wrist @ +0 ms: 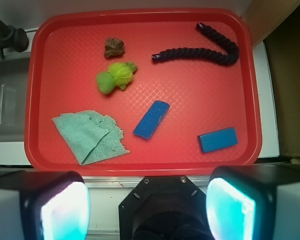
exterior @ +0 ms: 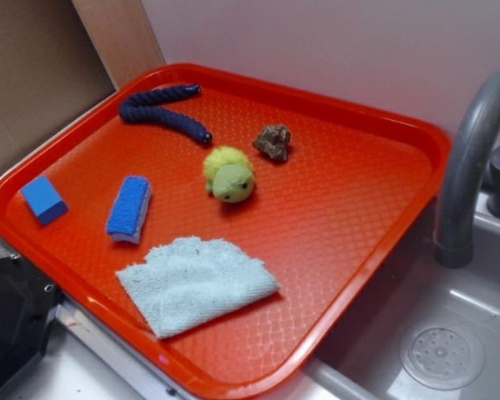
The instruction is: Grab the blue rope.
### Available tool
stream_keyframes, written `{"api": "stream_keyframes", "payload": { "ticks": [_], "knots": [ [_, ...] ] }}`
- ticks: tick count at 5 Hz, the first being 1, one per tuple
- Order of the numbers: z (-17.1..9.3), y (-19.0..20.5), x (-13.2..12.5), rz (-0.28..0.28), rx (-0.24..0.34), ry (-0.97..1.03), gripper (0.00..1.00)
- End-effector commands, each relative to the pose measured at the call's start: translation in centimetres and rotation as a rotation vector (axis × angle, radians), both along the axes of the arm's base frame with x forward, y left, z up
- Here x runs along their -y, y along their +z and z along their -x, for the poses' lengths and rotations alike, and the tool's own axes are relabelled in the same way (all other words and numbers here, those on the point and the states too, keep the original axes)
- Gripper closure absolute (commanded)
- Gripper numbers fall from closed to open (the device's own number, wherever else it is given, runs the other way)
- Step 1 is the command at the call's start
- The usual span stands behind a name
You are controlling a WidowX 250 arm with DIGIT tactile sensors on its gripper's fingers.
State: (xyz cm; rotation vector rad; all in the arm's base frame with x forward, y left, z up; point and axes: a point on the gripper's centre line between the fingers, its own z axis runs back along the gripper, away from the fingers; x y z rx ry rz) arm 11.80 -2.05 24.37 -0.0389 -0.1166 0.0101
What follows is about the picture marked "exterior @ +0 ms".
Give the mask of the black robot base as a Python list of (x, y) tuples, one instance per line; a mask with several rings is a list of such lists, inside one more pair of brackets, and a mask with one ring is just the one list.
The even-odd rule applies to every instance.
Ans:
[(43, 359), (61, 296), (25, 257), (0, 258), (0, 393)]

